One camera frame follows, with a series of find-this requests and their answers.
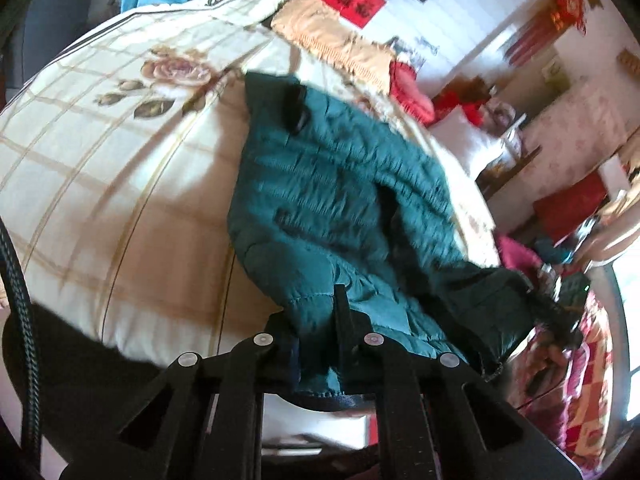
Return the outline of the dark green quilted jacket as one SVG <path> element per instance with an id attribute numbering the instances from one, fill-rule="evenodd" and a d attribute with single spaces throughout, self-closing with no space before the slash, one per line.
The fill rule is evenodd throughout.
<path id="1" fill-rule="evenodd" d="M 248 277 L 299 342 L 294 389 L 344 390 L 331 353 L 334 288 L 409 352 L 496 377 L 537 326 L 578 345 L 578 313 L 518 271 L 462 254 L 442 165 L 382 122 L 292 76 L 245 77 L 250 131 L 228 215 Z"/>

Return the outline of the white pillow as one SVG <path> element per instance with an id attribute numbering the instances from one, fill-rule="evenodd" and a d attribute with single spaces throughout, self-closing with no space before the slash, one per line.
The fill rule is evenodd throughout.
<path id="1" fill-rule="evenodd" d="M 428 130 L 473 180 L 502 154 L 501 140 L 473 125 L 461 106 Z"/>

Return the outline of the floral cream bed quilt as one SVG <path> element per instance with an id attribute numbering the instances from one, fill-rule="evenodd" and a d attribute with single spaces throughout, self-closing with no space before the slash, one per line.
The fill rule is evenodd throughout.
<path id="1" fill-rule="evenodd" d="M 303 32 L 390 62 L 318 0 L 160 6 L 90 32 L 2 112 L 1 217 L 35 303 L 44 433 L 63 456 L 179 354 L 228 351 L 277 311 L 227 230 L 250 70 L 293 75 L 418 144 L 444 167 L 463 257 L 498 266 L 494 219 L 460 162 Z"/>

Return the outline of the red frilled cushion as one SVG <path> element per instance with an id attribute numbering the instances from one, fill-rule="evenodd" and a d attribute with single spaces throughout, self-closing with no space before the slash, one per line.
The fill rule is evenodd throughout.
<path id="1" fill-rule="evenodd" d="M 390 95 L 420 124 L 434 124 L 436 114 L 433 102 L 420 91 L 416 83 L 416 71 L 411 65 L 400 61 L 390 63 Z"/>

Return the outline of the yellow frilled pillow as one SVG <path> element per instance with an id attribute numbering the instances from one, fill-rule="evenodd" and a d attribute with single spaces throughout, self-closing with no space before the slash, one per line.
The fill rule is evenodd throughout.
<path id="1" fill-rule="evenodd" d="M 343 25 L 337 10 L 324 1 L 288 0 L 273 15 L 271 29 L 377 92 L 390 93 L 395 52 Z"/>

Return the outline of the red hanging decoration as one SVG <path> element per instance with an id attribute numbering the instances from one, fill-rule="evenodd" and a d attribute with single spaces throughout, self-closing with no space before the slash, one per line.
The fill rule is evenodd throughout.
<path id="1" fill-rule="evenodd" d="M 550 0 L 510 40 L 504 59 L 510 66 L 523 66 L 570 28 L 585 36 L 586 0 Z"/>

